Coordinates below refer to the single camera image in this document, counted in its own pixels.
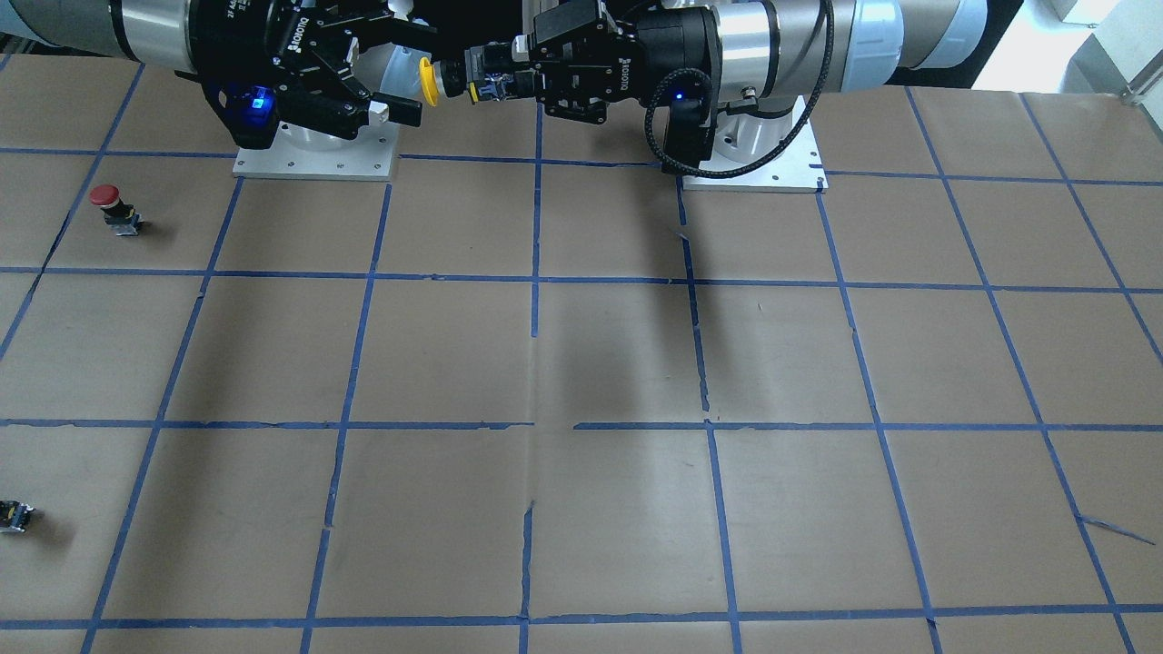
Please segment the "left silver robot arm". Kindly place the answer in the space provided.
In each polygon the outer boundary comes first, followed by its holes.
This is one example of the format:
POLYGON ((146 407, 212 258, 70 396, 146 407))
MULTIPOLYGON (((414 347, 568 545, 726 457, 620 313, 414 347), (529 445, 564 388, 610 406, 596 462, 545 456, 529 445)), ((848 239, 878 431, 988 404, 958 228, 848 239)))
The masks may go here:
POLYGON ((561 1, 527 33, 440 62, 431 81, 447 98, 531 99, 586 125, 657 88, 665 106, 776 118, 814 92, 959 65, 986 17, 984 1, 561 1))

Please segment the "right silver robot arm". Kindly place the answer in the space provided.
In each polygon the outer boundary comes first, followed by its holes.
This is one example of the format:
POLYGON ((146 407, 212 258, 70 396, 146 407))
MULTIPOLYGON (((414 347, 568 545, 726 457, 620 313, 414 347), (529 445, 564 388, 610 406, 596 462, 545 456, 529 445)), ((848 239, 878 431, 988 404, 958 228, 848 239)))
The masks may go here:
POLYGON ((369 88, 354 63, 381 45, 442 47, 387 1, 5 1, 3 33, 170 69, 254 150, 273 145, 279 125, 344 140, 420 125, 419 101, 369 88))

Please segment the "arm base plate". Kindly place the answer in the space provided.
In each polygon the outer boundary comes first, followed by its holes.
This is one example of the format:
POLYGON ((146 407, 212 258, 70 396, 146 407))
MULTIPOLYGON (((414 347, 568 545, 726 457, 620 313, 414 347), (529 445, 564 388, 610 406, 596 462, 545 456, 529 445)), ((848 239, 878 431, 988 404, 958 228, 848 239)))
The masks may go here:
MULTIPOLYGON (((789 135, 805 106, 805 98, 799 95, 792 112, 782 118, 721 113, 711 159, 702 162, 701 168, 713 171, 734 170, 759 159, 789 135)), ((715 192, 814 193, 827 191, 830 183, 825 175, 813 128, 805 125, 790 142, 789 149, 763 168, 728 179, 685 175, 682 186, 686 190, 715 192)))
POLYGON ((241 149, 233 173, 284 182, 391 182, 400 125, 366 125, 354 140, 280 125, 269 149, 241 149))

